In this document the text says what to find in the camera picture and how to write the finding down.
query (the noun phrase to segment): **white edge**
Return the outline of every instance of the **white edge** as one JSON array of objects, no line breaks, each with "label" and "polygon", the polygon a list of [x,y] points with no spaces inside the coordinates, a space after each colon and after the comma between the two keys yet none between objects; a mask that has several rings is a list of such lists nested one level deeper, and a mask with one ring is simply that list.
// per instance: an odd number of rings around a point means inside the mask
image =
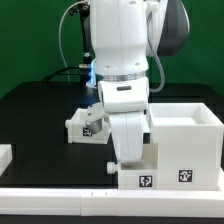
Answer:
[{"label": "white edge", "polygon": [[0,214],[224,217],[224,174],[217,191],[0,188]]}]

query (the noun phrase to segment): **black table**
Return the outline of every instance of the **black table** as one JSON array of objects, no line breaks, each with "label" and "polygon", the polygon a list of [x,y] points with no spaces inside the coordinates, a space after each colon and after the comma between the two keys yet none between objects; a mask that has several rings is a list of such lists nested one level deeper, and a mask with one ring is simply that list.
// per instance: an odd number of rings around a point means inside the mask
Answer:
[{"label": "black table", "polygon": [[[94,145],[66,140],[65,120],[77,108],[97,101],[95,92],[65,82],[23,83],[3,97],[0,144],[13,144],[13,161],[1,176],[0,187],[117,188],[117,176],[106,174],[106,163],[116,159],[111,141]],[[224,122],[224,98],[206,85],[167,84],[160,93],[151,94],[149,102],[203,102]],[[32,217],[37,223],[214,223],[181,218]],[[0,223],[30,223],[32,217],[0,216]]]}]

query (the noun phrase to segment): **green background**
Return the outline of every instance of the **green background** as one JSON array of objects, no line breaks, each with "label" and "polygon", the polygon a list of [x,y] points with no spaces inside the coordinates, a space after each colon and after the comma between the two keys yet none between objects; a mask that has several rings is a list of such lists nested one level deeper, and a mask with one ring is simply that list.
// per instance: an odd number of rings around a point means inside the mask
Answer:
[{"label": "green background", "polygon": [[[40,81],[63,67],[57,42],[60,18],[74,0],[0,0],[0,98],[16,85]],[[163,58],[168,83],[208,84],[224,96],[224,0],[183,0],[191,32],[174,57]],[[63,49],[68,65],[82,61],[78,15],[67,17]],[[158,82],[155,64],[153,82]]]}]

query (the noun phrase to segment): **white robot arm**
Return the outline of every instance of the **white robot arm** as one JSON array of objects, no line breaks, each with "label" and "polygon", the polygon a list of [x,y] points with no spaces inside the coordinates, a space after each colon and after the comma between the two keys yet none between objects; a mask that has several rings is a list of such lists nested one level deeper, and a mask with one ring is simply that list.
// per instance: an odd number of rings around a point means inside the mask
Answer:
[{"label": "white robot arm", "polygon": [[98,93],[109,117],[117,159],[122,164],[141,160],[144,112],[149,97],[146,56],[154,56],[160,48],[168,3],[168,0],[90,1],[95,73],[100,80]]}]

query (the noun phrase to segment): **white container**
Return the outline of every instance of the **white container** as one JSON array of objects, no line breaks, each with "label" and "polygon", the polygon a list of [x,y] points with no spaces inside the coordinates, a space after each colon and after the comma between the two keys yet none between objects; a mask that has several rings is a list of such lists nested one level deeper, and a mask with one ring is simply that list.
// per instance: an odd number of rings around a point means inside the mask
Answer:
[{"label": "white container", "polygon": [[216,190],[224,126],[202,103],[150,104],[157,189]]}]

